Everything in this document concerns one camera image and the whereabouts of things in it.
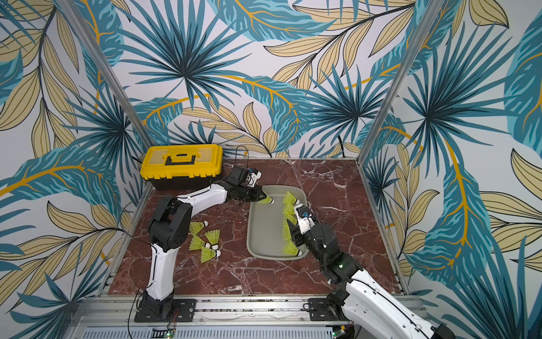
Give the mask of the grey-green plastic storage tray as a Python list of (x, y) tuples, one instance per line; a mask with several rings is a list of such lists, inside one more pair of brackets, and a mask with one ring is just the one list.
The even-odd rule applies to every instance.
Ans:
[(274, 203), (253, 202), (250, 205), (246, 246), (255, 258), (269, 261), (295, 261), (304, 258), (309, 250), (303, 244), (299, 255), (283, 252), (286, 240), (283, 237), (283, 199), (291, 192), (301, 203), (306, 204), (306, 194), (294, 186), (268, 185), (263, 192), (274, 199)]

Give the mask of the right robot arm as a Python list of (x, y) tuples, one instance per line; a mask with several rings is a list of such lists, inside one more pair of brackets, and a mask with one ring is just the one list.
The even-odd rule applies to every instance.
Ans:
[(306, 245), (319, 262), (320, 272), (335, 286), (327, 302), (340, 318), (376, 338), (455, 337), (447, 326), (433, 325), (382, 288), (357, 260), (340, 249), (329, 225), (316, 223), (302, 232), (300, 224), (287, 224), (292, 241)]

